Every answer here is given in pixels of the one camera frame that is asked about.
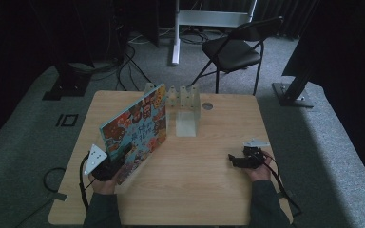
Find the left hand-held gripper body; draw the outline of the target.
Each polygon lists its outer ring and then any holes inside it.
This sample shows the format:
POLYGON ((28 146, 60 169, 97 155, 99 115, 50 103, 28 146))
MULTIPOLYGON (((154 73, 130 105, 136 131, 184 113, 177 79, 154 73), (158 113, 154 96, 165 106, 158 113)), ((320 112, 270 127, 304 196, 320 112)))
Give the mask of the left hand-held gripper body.
POLYGON ((88 152, 84 174, 92 175, 98 181, 109 181, 125 163, 124 156, 109 156, 96 144, 88 152))

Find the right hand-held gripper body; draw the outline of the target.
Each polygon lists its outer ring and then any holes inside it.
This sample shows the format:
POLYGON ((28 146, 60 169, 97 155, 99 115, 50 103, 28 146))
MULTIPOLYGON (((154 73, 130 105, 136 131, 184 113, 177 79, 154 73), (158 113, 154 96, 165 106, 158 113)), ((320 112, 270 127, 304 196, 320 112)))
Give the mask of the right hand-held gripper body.
POLYGON ((270 143, 261 140, 252 139, 243 144, 243 154, 245 158, 245 168, 255 169, 263 165, 267 156, 262 151, 263 147, 269 146, 270 143))

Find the colourful picture book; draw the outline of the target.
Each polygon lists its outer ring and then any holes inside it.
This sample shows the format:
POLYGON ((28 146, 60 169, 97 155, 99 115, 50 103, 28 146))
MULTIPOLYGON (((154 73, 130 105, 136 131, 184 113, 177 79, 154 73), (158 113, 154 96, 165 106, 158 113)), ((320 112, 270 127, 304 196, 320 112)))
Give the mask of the colourful picture book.
POLYGON ((119 156, 124 146, 132 144, 124 165, 118 171, 119 184, 123 184, 166 139, 156 136, 153 133, 154 123, 143 118, 143 96, 100 126, 106 152, 112 158, 119 156))

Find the clear acrylic book rack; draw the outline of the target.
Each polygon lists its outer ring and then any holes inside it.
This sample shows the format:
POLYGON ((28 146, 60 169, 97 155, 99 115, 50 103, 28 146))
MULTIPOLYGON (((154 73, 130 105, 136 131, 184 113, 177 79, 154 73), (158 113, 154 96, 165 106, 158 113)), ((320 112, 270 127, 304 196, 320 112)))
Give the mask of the clear acrylic book rack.
POLYGON ((156 136, 165 138, 169 129, 177 137, 197 136, 201 99, 196 85, 166 88, 147 83, 142 105, 143 118, 154 123, 156 136))

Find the person's right hand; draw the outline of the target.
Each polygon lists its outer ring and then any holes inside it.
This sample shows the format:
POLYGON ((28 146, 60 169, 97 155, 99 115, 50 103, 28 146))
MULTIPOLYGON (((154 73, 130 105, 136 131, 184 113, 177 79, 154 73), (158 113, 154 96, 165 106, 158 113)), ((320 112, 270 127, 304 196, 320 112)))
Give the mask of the person's right hand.
POLYGON ((272 161, 271 155, 263 151, 265 156, 264 164, 256 169, 244 169, 244 172, 249 176, 251 182, 268 181, 271 179, 271 170, 269 165, 272 161))

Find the person's left hand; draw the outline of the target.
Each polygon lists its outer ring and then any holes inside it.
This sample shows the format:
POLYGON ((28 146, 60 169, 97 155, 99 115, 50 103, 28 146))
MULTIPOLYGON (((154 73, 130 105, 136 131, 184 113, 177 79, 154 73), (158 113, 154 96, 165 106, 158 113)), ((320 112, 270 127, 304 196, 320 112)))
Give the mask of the person's left hand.
POLYGON ((115 174, 110 180, 99 181, 92 175, 88 176, 88 179, 91 181, 93 192, 101 195, 113 195, 115 193, 117 178, 118 175, 115 174))

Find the grey tape piece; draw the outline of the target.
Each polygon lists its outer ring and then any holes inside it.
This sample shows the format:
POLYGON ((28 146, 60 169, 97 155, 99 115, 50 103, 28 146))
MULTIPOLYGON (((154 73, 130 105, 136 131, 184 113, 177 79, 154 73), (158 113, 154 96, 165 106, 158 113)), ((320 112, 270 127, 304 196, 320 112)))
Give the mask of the grey tape piece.
POLYGON ((50 192, 48 194, 48 198, 50 200, 60 200, 60 201, 66 201, 67 200, 67 195, 66 194, 62 194, 62 193, 58 193, 58 192, 50 192))

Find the black floor tape marks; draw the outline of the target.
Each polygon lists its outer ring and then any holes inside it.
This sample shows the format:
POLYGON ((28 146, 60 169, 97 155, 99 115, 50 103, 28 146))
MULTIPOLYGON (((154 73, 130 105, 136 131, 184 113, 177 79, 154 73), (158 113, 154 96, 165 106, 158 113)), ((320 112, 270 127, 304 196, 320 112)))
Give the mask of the black floor tape marks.
POLYGON ((56 127, 73 127, 77 124, 78 114, 61 114, 56 122, 56 127))

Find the black stand with bolted base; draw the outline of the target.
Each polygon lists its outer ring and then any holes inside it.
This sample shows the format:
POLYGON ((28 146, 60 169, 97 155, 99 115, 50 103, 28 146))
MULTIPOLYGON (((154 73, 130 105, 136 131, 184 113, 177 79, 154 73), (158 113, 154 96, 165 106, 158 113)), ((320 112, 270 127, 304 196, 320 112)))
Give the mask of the black stand with bolted base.
POLYGON ((306 47, 307 28, 312 20, 320 0, 298 0, 300 9, 292 16, 296 24, 296 36, 299 38, 298 44, 293 51, 283 76, 293 76, 294 80, 290 83, 273 83, 272 87, 281 106, 295 106, 313 108, 313 103, 305 92, 305 87, 311 78, 312 63, 307 55, 310 50, 306 47))

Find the black stand with square base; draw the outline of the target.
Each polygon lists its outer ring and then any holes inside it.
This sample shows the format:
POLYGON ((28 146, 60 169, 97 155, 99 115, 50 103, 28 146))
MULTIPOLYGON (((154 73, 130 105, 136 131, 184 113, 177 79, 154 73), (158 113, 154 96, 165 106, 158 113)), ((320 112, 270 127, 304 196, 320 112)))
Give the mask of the black stand with square base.
POLYGON ((91 74, 77 71, 69 63, 56 65, 58 78, 43 99, 59 101, 62 97, 83 97, 89 85, 91 74))

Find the black folding chair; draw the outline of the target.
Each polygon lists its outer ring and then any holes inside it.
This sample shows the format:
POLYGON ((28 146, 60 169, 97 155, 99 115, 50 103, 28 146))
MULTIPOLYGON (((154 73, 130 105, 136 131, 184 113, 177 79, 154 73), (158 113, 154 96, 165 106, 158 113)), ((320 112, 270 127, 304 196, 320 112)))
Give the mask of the black folding chair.
POLYGON ((202 51, 209 61, 193 80, 193 86, 200 78, 210 75, 205 73, 213 64, 216 67, 215 92, 219 92, 220 72, 231 73, 239 69, 257 65, 253 94, 256 94, 259 83, 260 68, 263 61, 264 42, 267 38, 278 34, 284 18, 274 18, 248 22, 231 30, 227 36, 206 41, 202 51))

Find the white metal stand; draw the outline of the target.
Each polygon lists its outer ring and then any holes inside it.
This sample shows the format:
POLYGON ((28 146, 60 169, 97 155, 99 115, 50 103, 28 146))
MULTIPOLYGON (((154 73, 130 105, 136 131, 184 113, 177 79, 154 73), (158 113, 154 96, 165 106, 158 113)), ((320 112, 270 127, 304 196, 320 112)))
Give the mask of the white metal stand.
POLYGON ((250 0, 250 6, 247 12, 230 12, 180 9, 180 0, 175 0, 175 35, 171 61, 172 65, 176 66, 180 62, 180 26, 237 27, 253 20, 257 2, 258 0, 250 0))

